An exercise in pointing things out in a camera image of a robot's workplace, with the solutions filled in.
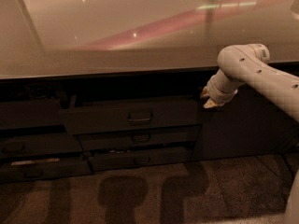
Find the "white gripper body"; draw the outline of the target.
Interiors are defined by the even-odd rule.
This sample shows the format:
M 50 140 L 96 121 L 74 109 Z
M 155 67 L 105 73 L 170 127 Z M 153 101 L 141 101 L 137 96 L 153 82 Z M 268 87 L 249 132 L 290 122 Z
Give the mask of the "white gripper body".
M 229 103 L 237 94 L 238 83 L 233 82 L 228 77 L 214 75 L 207 85 L 208 99 L 212 99 L 220 106 Z

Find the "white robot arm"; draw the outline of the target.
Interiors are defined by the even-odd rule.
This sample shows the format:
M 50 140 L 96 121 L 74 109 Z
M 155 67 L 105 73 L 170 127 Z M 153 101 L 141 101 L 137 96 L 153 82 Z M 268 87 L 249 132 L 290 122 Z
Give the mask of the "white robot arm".
M 299 122 L 299 77 L 268 65 L 270 53 L 263 44 L 233 45 L 221 50 L 219 70 L 203 88 L 204 108 L 221 107 L 232 101 L 247 84 Z

